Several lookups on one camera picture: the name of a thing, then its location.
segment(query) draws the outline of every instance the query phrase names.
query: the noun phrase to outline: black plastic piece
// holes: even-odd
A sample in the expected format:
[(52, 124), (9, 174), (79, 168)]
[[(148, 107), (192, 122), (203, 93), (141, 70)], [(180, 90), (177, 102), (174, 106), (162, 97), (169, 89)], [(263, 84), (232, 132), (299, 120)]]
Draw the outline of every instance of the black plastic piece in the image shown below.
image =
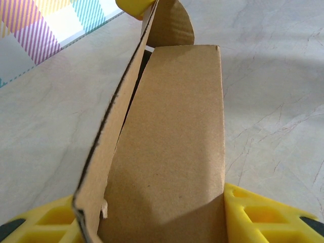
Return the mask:
[(324, 224), (321, 222), (318, 222), (316, 220), (307, 218), (307, 217), (300, 217), (301, 220), (303, 220), (309, 227), (311, 227), (313, 230), (315, 230), (317, 233), (319, 233), (322, 237), (324, 237)]
[(7, 238), (12, 232), (14, 232), (20, 225), (22, 225), (25, 219), (16, 219), (0, 226), (0, 242)]

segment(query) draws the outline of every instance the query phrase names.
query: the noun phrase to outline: cardboard box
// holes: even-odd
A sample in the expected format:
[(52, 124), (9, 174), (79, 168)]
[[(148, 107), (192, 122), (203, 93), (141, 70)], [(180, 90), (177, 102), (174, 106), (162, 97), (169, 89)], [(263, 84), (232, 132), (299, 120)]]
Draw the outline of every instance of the cardboard box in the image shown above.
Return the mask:
[(87, 242), (227, 242), (220, 51), (193, 42), (178, 1), (146, 12), (73, 197)]

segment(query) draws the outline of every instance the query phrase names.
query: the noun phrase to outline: cardboard tab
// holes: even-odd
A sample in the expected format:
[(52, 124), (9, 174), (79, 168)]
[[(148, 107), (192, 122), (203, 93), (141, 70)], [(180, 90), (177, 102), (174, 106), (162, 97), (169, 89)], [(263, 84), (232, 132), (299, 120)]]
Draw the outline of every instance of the cardboard tab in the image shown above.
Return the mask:
[(226, 242), (220, 70), (217, 46), (155, 49), (113, 157), (103, 242)]
[(182, 4), (178, 0), (159, 1), (147, 45), (155, 48), (193, 43), (192, 25)]

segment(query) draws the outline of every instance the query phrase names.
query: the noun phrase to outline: purple stripe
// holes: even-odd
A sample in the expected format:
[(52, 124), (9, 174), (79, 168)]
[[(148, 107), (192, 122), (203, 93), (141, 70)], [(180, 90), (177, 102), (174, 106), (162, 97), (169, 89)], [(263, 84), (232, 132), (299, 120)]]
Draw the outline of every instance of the purple stripe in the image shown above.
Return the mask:
[(57, 40), (55, 40), (55, 47), (54, 47), (54, 54), (53, 55), (55, 55), (57, 52), (58, 52), (58, 47), (59, 47), (59, 45), (57, 44)]
[(25, 17), (25, 24), (24, 24), (24, 33), (22, 34), (22, 40), (21, 40), (21, 46), (24, 47), (24, 41), (25, 41), (25, 33), (26, 33), (26, 27), (27, 27), (27, 18), (28, 18), (28, 10), (29, 10), (29, 2), (27, 2), (27, 11), (26, 11), (26, 17)]
[(52, 39), (52, 41), (51, 41), (51, 52), (50, 52), (50, 56), (48, 56), (46, 59), (48, 59), (49, 57), (51, 57), (52, 54), (53, 54), (54, 40), (55, 40), (55, 38), (54, 38), (54, 36), (53, 36), (53, 39)]
[[(33, 10), (34, 10), (34, 1), (31, 1), (31, 12), (30, 12), (30, 14), (32, 14), (33, 13)], [(26, 46), (25, 46), (25, 52), (27, 52), (27, 47), (28, 47), (28, 45), (30, 45), (31, 43), (29, 43), (28, 41), (29, 41), (29, 32), (30, 32), (30, 25), (31, 25), (32, 23), (31, 23), (31, 18), (29, 18), (29, 23), (28, 23), (28, 32), (27, 32), (27, 39), (26, 39)]]
[(61, 51), (61, 44), (59, 42), (57, 42), (57, 52), (56, 53), (58, 53), (60, 51)]
[(24, 20), (24, 15), (25, 15), (25, 3), (26, 3), (26, 0), (23, 0), (23, 3), (22, 3), (22, 15), (21, 15), (21, 19), (20, 19), (20, 26), (19, 26), (19, 35), (18, 35), (18, 42), (20, 43), (20, 36), (21, 36), (21, 32), (22, 32), (22, 22)]
[(47, 49), (47, 45), (48, 45), (48, 42), (47, 42), (47, 39), (49, 37), (49, 31), (50, 31), (50, 28), (47, 26), (47, 32), (46, 32), (46, 38), (45, 38), (45, 42), (44, 42), (44, 51), (43, 51), (43, 57), (42, 57), (42, 60), (40, 62), (43, 62), (44, 59), (45, 59), (45, 52), (46, 52), (46, 49)]
[(5, 23), (6, 4), (7, 4), (7, 0), (4, 0), (4, 10), (3, 10), (3, 13), (2, 13), (2, 17), (1, 17), (3, 23)]
[(42, 62), (44, 62), (44, 60), (46, 60), (48, 58), (48, 55), (49, 55), (49, 52), (50, 52), (50, 48), (51, 48), (51, 39), (52, 39), (52, 32), (50, 33), (50, 39), (49, 41), (47, 41), (47, 38), (46, 38), (46, 45), (47, 45), (47, 53), (46, 53), (46, 58), (45, 56), (43, 55), (43, 59), (42, 59)]
[(12, 11), (12, 16), (11, 16), (11, 28), (10, 28), (11, 33), (13, 32), (13, 28), (14, 28), (15, 11), (16, 11), (16, 1), (14, 1), (14, 7), (13, 7), (13, 11)]
[(39, 17), (41, 16), (41, 13), (38, 12), (38, 17), (37, 17), (37, 24), (36, 24), (36, 27), (35, 27), (35, 35), (33, 36), (33, 39), (34, 39), (34, 45), (32, 47), (32, 53), (31, 53), (31, 59), (34, 60), (34, 52), (35, 52), (35, 46), (36, 46), (36, 42), (37, 42), (37, 33), (38, 33), (38, 30), (39, 30)]
[(8, 16), (7, 16), (7, 19), (6, 19), (6, 25), (7, 27), (9, 26), (9, 19), (10, 19), (10, 7), (11, 7), (11, 1), (9, 0), (9, 7), (8, 7)]
[(34, 20), (33, 20), (33, 25), (32, 25), (32, 30), (31, 30), (31, 39), (30, 39), (30, 45), (29, 45), (29, 50), (28, 50), (28, 55), (30, 56), (30, 51), (31, 51), (31, 46), (32, 46), (32, 42), (34, 42), (34, 48), (35, 48), (35, 44), (36, 44), (36, 35), (37, 35), (37, 30), (38, 30), (38, 25), (39, 25), (39, 17), (40, 17), (40, 14), (38, 14), (38, 11), (37, 11), (37, 7), (36, 8), (36, 13), (34, 15)]
[(37, 65), (37, 57), (38, 57), (38, 52), (39, 52), (39, 45), (41, 44), (41, 35), (42, 35), (42, 31), (44, 31), (43, 20), (44, 20), (44, 18), (42, 17), (42, 20), (40, 21), (40, 26), (39, 26), (38, 41), (37, 41), (35, 60), (34, 60), (36, 65)]
[(43, 43), (44, 43), (44, 38), (45, 38), (45, 32), (46, 32), (46, 22), (44, 23), (44, 28), (43, 28), (43, 36), (42, 36), (42, 41), (40, 42), (40, 49), (39, 49), (39, 57), (38, 57), (38, 63), (41, 62), (41, 57), (42, 57), (42, 51), (43, 51)]
[(19, 17), (20, 17), (20, 7), (21, 7), (21, 0), (18, 1), (18, 10), (17, 10), (17, 19), (16, 19), (16, 25), (15, 25), (15, 32), (14, 32), (14, 37), (17, 36), (17, 28), (18, 28), (18, 22), (19, 22)]

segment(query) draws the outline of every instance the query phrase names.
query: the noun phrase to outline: yellow plastic grid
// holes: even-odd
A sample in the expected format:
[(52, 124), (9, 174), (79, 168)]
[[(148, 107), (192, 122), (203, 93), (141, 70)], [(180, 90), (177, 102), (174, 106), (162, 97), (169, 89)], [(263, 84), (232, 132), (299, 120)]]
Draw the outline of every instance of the yellow plastic grid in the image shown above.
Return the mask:
[(15, 217), (26, 221), (2, 243), (83, 243), (71, 201), (68, 196)]
[(300, 217), (317, 218), (305, 211), (225, 184), (229, 243), (324, 243), (324, 238)]

